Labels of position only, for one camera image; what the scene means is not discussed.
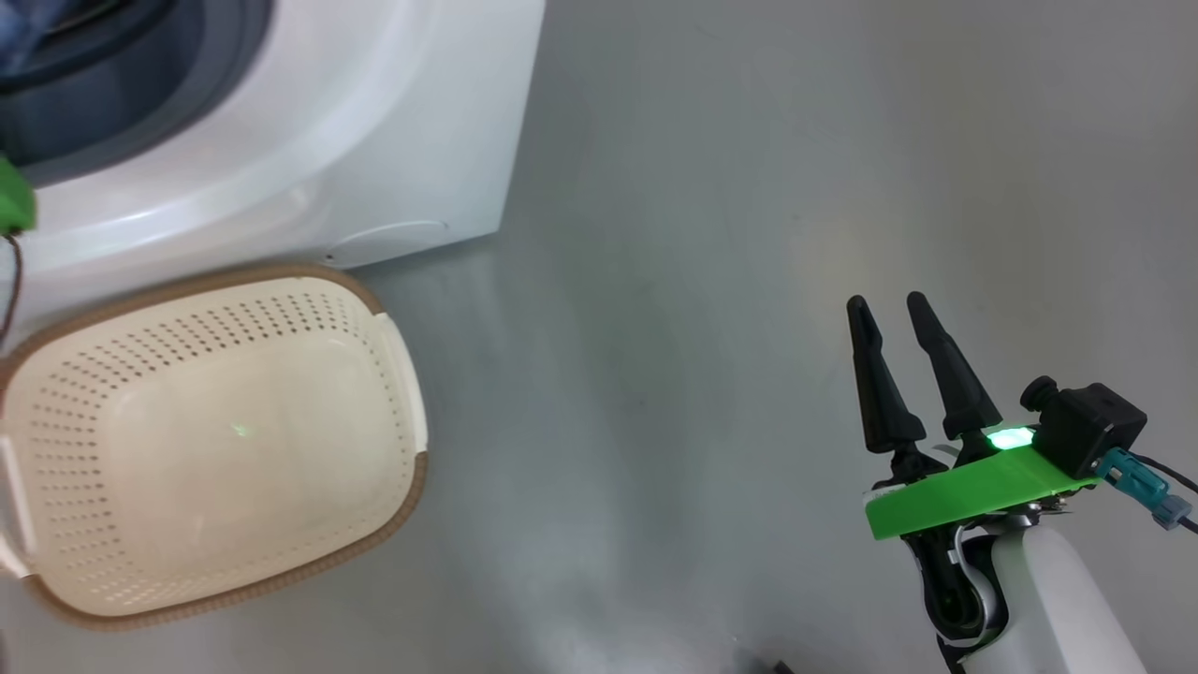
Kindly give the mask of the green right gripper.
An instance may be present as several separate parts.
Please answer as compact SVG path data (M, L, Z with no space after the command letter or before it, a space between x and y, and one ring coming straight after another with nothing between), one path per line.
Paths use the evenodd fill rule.
M926 295L907 296L916 342L928 362L940 391L942 430L958 441L967 432L1002 425L993 403L963 351L942 324ZM857 401L865 447L873 455L896 453L926 439L926 430L910 413L887 368L883 336L864 296L852 296L846 306L853 350ZM875 540L889 540L937 526L1000 512L1002 509L1040 502L1095 486L1097 476L1073 479L1040 456L1031 447L1035 430L990 432L997 455L912 482L881 487L864 494L864 512Z

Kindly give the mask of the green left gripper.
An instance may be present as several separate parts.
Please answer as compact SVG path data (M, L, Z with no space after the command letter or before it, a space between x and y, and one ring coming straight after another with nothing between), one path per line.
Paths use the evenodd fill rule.
M11 160L1 156L1 233L19 235L34 230L37 218L36 192Z

